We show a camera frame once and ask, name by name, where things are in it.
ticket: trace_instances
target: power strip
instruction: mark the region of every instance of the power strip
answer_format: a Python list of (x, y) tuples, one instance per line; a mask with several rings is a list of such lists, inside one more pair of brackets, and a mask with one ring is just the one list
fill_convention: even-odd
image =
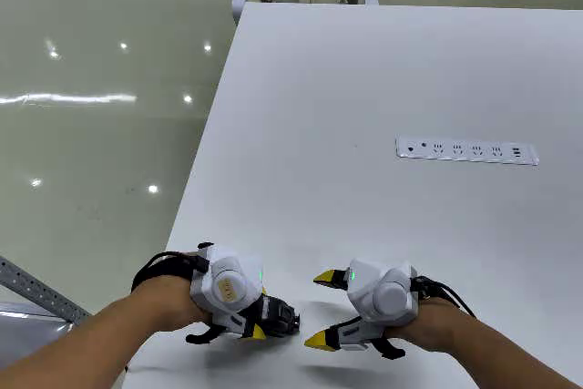
[(452, 159), (538, 166), (535, 147), (527, 143), (399, 136), (396, 148), (397, 156), (408, 159)]
[(4, 257), (0, 257), (0, 284), (75, 325), (91, 316), (89, 312)]

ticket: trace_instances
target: electrical outlet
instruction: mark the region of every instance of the electrical outlet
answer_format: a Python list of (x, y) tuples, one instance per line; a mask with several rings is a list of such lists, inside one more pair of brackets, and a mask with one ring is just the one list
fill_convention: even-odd
[(538, 165), (537, 152), (527, 143), (400, 136), (396, 139), (396, 149), (399, 157), (409, 159)]

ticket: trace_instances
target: polished floor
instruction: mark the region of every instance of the polished floor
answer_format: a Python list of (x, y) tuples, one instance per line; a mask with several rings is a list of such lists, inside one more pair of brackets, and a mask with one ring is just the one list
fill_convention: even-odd
[(166, 244), (234, 31), (230, 0), (0, 0), (0, 253), (91, 312), (127, 293)]

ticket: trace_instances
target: forearm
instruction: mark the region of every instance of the forearm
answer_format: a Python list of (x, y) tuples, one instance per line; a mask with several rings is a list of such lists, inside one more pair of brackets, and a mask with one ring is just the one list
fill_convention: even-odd
[(5, 369), (2, 387), (109, 388), (156, 324), (146, 303), (130, 295)]
[(505, 336), (470, 317), (460, 318), (449, 351), (480, 389), (575, 389)]

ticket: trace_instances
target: metal rail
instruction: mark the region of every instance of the metal rail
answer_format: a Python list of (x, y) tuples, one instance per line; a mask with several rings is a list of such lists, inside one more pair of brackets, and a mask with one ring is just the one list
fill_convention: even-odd
[(2, 256), (0, 256), (0, 284), (74, 325), (81, 324), (91, 316), (91, 313)]

